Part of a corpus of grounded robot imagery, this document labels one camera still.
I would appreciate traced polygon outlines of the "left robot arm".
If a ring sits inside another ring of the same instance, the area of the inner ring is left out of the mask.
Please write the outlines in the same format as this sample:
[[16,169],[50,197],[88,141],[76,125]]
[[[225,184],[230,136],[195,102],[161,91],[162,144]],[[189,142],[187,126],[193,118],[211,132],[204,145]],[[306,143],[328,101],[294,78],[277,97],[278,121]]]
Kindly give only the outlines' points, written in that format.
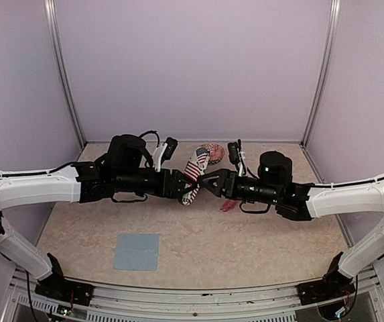
[[0,171],[0,253],[31,274],[56,298],[71,291],[55,257],[41,253],[2,218],[2,211],[40,203],[91,203],[113,199],[117,193],[181,199],[197,187],[179,170],[162,168],[177,141],[168,138],[149,153],[141,136],[111,139],[105,154],[93,162],[69,162],[54,169]]

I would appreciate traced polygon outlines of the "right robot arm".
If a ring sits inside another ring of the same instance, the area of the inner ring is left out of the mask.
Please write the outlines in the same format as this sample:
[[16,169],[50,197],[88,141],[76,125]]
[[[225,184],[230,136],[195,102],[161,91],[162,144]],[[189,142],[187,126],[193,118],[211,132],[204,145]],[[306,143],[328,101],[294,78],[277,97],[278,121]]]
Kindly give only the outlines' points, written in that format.
[[[292,180],[292,160],[280,152],[260,155],[258,176],[220,169],[198,177],[217,197],[274,206],[292,221],[310,221],[343,213],[384,213],[384,174],[362,181],[299,184]],[[335,297],[365,266],[384,256],[384,217],[352,248],[337,255],[320,283],[320,292]]]

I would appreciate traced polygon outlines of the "left blue cleaning cloth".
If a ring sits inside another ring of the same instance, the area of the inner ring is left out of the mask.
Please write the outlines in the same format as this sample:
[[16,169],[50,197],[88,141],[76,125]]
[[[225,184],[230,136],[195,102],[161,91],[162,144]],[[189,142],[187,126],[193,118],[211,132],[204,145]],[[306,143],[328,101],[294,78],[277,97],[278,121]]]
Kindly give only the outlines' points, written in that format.
[[117,237],[113,268],[153,272],[158,267],[159,235],[121,233]]

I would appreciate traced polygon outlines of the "pink sunglasses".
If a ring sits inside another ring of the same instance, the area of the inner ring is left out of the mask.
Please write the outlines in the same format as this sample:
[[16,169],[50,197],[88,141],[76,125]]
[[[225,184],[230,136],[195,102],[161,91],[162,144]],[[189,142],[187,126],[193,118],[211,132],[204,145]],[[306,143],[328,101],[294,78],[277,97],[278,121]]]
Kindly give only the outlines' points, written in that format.
[[238,205],[238,201],[234,201],[234,200],[226,200],[222,206],[220,207],[220,210],[222,212],[227,212],[227,211],[230,211],[230,210],[233,210],[236,206]]

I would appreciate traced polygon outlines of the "right aluminium frame post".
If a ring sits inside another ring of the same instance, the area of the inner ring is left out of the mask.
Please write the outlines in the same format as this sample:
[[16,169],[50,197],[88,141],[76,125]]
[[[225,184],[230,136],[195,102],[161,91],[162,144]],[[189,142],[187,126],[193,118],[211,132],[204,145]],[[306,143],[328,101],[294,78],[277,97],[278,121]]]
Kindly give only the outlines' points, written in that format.
[[320,64],[320,70],[318,73],[318,79],[314,96],[312,98],[312,105],[308,120],[305,126],[305,130],[302,136],[301,145],[303,149],[307,150],[310,144],[312,133],[314,131],[318,113],[321,108],[322,98],[324,95],[324,89],[328,79],[330,71],[330,63],[332,60],[332,52],[336,41],[336,33],[338,28],[338,21],[340,17],[341,0],[332,0],[330,6],[330,14],[328,20],[328,28],[326,32],[326,38],[324,43],[324,49],[322,54],[322,61]]

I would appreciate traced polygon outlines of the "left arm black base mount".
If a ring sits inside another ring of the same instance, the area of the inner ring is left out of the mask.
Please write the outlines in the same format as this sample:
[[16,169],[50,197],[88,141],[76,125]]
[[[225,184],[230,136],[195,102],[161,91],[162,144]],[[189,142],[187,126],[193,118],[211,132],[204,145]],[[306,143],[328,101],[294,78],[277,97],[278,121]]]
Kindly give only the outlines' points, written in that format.
[[94,286],[66,279],[58,260],[50,253],[47,255],[51,264],[50,274],[48,277],[38,280],[35,293],[71,305],[88,307],[93,296]]

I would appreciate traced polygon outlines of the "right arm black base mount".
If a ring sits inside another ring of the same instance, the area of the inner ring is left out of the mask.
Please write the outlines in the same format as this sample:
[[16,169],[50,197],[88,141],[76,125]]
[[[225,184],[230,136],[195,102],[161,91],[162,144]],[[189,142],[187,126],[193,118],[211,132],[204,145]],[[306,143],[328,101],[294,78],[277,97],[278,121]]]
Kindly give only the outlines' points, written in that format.
[[297,285],[301,305],[328,301],[355,292],[353,279],[338,271],[338,264],[342,255],[343,253],[340,252],[332,259],[327,273],[321,279]]

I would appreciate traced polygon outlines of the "american flag glasses case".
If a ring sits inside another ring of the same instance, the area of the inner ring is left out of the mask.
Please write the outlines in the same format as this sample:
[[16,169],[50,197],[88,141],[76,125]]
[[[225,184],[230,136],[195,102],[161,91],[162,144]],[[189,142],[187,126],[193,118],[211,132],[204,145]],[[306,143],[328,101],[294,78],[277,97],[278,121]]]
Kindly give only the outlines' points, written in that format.
[[[189,158],[184,174],[191,180],[197,181],[198,177],[203,175],[206,172],[206,169],[208,167],[208,163],[210,160],[210,151],[205,146],[200,146],[197,148],[192,156]],[[180,199],[180,203],[184,206],[189,206],[193,203],[195,200],[198,191],[200,189],[200,186],[197,185],[197,187],[183,195]]]

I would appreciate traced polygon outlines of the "left aluminium frame post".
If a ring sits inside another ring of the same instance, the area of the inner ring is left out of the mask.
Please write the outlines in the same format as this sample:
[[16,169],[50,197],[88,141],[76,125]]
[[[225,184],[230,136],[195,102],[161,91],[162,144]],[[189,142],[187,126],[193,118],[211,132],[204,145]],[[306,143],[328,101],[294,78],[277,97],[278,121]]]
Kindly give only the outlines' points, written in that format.
[[62,42],[60,37],[60,30],[58,27],[58,20],[56,15],[56,4],[53,0],[45,0],[44,7],[46,12],[46,19],[48,21],[48,29],[52,41],[52,47],[54,49],[54,56],[56,60],[56,66],[58,70],[58,76],[62,87],[62,92],[66,102],[66,108],[70,121],[72,124],[73,132],[80,150],[83,150],[86,146],[86,138],[82,130],[82,125],[78,116],[78,112],[75,106],[74,97],[72,95],[72,89],[70,81],[68,79],[68,73],[66,63],[64,60]]

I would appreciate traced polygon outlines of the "red patterned ceramic bowl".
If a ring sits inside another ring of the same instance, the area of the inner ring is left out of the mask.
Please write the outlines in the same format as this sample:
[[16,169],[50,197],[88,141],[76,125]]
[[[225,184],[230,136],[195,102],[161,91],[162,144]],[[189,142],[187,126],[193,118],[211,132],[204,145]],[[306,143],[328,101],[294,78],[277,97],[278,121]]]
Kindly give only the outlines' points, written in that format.
[[222,161],[225,156],[225,149],[216,143],[205,143],[198,147],[199,155],[203,152],[209,155],[208,165],[215,165]]

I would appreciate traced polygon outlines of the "aluminium frame post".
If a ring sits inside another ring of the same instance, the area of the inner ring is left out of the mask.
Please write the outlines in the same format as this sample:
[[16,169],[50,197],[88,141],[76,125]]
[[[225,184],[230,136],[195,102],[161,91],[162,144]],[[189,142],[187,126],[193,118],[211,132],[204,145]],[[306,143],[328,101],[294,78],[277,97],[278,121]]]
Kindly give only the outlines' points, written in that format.
[[312,98],[312,105],[308,120],[305,126],[305,130],[302,136],[301,145],[303,149],[307,150],[310,144],[312,133],[314,131],[318,113],[321,108],[322,98],[324,95],[324,89],[328,79],[330,71],[330,63],[332,60],[332,52],[336,41],[336,33],[338,28],[338,21],[340,17],[341,0],[332,0],[330,6],[330,14],[328,20],[328,28],[326,32],[326,38],[324,43],[324,49],[322,54],[322,61],[320,64],[320,70],[318,73],[318,79],[314,96]]
[[66,102],[66,108],[70,121],[72,124],[73,132],[80,150],[83,150],[86,146],[86,138],[82,130],[82,125],[78,116],[78,112],[75,106],[74,97],[72,95],[72,89],[70,81],[68,79],[68,73],[66,63],[64,60],[62,42],[60,37],[60,30],[58,27],[58,20],[56,15],[56,4],[53,0],[45,0],[44,7],[46,12],[46,19],[48,21],[48,29],[52,41],[52,47],[54,49],[54,56],[56,60],[56,66],[58,70],[58,76],[62,87],[62,92]]

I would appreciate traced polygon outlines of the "front aluminium rail base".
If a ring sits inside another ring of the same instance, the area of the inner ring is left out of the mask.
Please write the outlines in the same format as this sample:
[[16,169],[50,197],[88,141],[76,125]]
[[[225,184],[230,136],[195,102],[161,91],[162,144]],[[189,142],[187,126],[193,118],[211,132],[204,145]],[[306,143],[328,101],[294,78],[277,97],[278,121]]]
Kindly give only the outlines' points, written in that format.
[[7,289],[0,321],[20,318],[33,308],[46,320],[64,321],[297,321],[305,313],[319,319],[323,303],[303,305],[295,282],[246,288],[180,290],[91,282],[88,306],[74,305],[69,316],[58,314],[62,301],[34,294],[34,279],[18,268]]

